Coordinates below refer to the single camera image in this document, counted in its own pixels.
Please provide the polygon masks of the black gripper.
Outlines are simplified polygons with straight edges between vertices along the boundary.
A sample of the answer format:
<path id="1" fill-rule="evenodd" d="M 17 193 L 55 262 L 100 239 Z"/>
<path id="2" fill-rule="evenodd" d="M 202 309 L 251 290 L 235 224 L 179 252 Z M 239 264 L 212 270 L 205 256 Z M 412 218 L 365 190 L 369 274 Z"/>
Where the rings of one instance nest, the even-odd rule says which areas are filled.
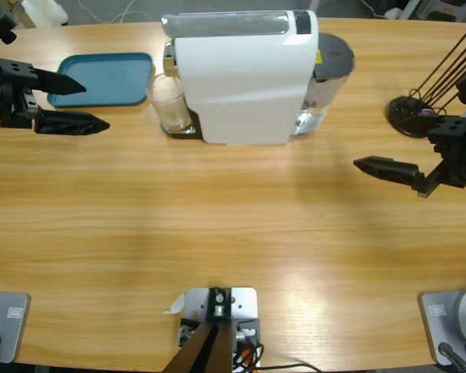
<path id="1" fill-rule="evenodd" d="M 35 69 L 31 64 L 0 59 L 2 78 L 2 115 L 0 127 L 31 129 L 37 117 L 33 88 L 46 93 L 71 95 L 85 92 L 86 87 L 59 73 Z M 90 135 L 110 128 L 104 120 L 83 112 L 43 110 L 35 119 L 37 134 Z"/>
<path id="2" fill-rule="evenodd" d="M 440 184 L 466 187 L 466 115 L 415 115 L 400 123 L 400 131 L 408 136 L 427 136 L 441 161 L 425 177 L 416 164 L 394 159 L 367 156 L 353 164 L 364 173 L 380 180 L 410 186 L 420 197 L 428 197 Z"/>

